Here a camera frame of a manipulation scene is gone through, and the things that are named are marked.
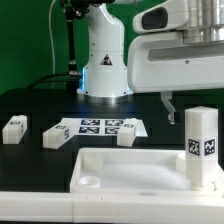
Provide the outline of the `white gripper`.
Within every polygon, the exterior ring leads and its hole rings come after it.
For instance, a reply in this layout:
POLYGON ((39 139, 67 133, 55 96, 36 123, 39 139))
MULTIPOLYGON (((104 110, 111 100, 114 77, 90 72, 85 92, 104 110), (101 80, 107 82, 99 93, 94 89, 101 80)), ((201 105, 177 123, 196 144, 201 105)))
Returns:
POLYGON ((128 52, 134 92, 162 92, 171 124, 179 121, 170 91, 224 87, 224 0, 165 0, 133 19, 128 52))

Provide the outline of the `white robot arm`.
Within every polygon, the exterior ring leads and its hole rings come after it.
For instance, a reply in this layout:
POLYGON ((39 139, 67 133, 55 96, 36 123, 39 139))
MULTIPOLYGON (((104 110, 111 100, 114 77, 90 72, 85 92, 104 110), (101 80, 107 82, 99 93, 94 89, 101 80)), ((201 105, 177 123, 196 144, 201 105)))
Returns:
POLYGON ((89 60, 78 93, 91 101, 159 92, 174 124, 174 91, 224 88, 224 0, 165 0, 137 14, 127 62, 123 24, 106 6, 92 5, 87 20, 89 60))

